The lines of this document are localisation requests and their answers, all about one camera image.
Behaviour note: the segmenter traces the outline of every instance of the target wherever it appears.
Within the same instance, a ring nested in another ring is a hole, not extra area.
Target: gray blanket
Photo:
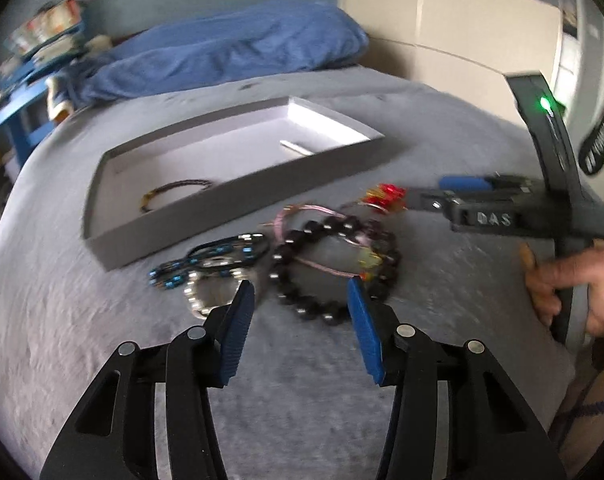
[[[526,131],[429,87],[359,67],[257,78],[73,116],[28,160],[0,223],[0,439],[32,478],[120,342],[162,344],[195,324],[181,292],[150,288],[147,271],[196,243],[253,231],[285,205],[104,272],[80,239],[85,193],[99,157],[176,121],[287,95],[369,124],[387,136],[389,151],[377,169],[286,203],[338,206],[379,182],[433,186],[451,173],[540,175]],[[445,219],[416,212],[395,218],[393,228],[405,255],[389,300],[400,320],[439,341],[483,340],[548,426],[573,365],[531,310],[517,240],[454,234]],[[344,283],[335,290],[342,294]],[[229,477],[373,478],[392,397],[392,388],[374,386],[366,374],[349,324],[301,322],[268,292],[237,377],[211,392]],[[161,392],[157,405],[163,406]],[[160,478],[169,478],[161,415],[157,422]]]

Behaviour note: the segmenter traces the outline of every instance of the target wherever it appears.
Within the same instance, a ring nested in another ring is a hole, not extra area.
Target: gray box
[[[383,135],[299,98],[225,108],[171,124],[104,153],[90,183],[82,237],[115,269],[289,196],[380,162]],[[313,154],[282,147],[288,140]],[[151,189],[203,178],[139,210]]]

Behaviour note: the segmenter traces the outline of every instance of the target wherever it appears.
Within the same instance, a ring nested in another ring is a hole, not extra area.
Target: silver screw
[[[413,337],[415,335],[415,329],[411,325],[400,325],[395,330],[402,337]]]
[[[206,334],[207,329],[205,329],[203,326],[194,326],[187,332],[186,335],[189,336],[189,339],[195,340],[203,338]]]
[[[481,354],[485,350],[484,345],[479,341],[469,341],[466,347],[474,354]]]
[[[135,344],[130,341],[127,343],[122,343],[117,349],[117,353],[120,355],[130,355],[135,351]]]

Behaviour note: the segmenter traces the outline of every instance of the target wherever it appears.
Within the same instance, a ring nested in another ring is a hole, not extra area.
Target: green light
[[[540,99],[540,106],[543,107],[548,113],[553,113],[553,110],[551,110],[551,101],[549,101],[546,97]]]

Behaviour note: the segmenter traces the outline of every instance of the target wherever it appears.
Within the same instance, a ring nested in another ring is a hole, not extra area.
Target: black handle
[[[593,240],[583,238],[561,238],[556,240],[556,258],[577,254],[593,245]],[[586,320],[589,315],[588,284],[558,290],[562,310],[553,323],[551,334],[566,346],[569,352],[577,354],[584,342]]]

